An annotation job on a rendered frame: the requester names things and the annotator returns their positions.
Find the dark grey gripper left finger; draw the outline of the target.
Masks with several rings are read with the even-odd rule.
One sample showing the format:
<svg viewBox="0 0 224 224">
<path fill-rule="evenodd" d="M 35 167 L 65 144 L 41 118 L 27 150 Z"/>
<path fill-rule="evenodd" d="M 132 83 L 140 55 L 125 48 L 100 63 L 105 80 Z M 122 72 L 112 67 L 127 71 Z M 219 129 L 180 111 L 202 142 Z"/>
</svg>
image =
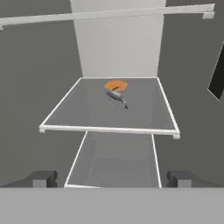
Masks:
<svg viewBox="0 0 224 224">
<path fill-rule="evenodd" d="M 17 187 L 17 188 L 51 188 L 57 187 L 58 173 L 56 171 L 33 171 L 27 177 L 16 180 L 7 184 L 3 187 Z"/>
</svg>

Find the grey fish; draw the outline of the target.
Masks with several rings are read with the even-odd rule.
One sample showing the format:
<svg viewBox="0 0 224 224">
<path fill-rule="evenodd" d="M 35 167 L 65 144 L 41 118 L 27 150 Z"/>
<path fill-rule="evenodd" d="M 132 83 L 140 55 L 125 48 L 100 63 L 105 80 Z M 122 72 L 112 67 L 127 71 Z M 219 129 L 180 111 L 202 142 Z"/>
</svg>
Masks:
<svg viewBox="0 0 224 224">
<path fill-rule="evenodd" d="M 109 90 L 109 91 L 106 92 L 106 95 L 108 96 L 108 100 L 110 101 L 110 105 L 113 105 L 111 100 L 115 100 L 115 101 L 121 102 L 125 109 L 129 109 L 128 105 L 127 105 L 127 102 L 125 101 L 125 99 L 122 97 L 122 95 L 120 93 L 118 93 L 116 91 Z"/>
</svg>

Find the orange round fruit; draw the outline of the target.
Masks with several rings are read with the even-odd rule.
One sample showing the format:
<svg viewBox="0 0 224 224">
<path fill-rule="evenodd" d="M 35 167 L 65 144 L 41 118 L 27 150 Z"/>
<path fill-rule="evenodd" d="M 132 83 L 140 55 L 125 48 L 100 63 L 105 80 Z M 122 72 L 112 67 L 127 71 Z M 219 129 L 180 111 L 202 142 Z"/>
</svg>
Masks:
<svg viewBox="0 0 224 224">
<path fill-rule="evenodd" d="M 124 91 L 127 86 L 128 86 L 128 83 L 126 81 L 123 81 L 123 80 L 109 80 L 104 85 L 104 87 L 107 90 L 113 90 L 113 91 L 118 91 L 118 92 Z"/>
</svg>

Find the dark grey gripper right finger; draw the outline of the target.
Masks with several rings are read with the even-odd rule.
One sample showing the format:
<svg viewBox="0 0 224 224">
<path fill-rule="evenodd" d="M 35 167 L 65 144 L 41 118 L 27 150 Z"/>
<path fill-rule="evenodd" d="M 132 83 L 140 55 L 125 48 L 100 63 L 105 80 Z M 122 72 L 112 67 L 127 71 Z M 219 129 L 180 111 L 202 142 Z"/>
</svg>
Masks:
<svg viewBox="0 0 224 224">
<path fill-rule="evenodd" d="M 202 187 L 220 187 L 220 185 L 213 182 L 198 178 L 190 171 L 168 171 L 167 172 L 167 186 L 177 188 L 202 188 Z"/>
</svg>

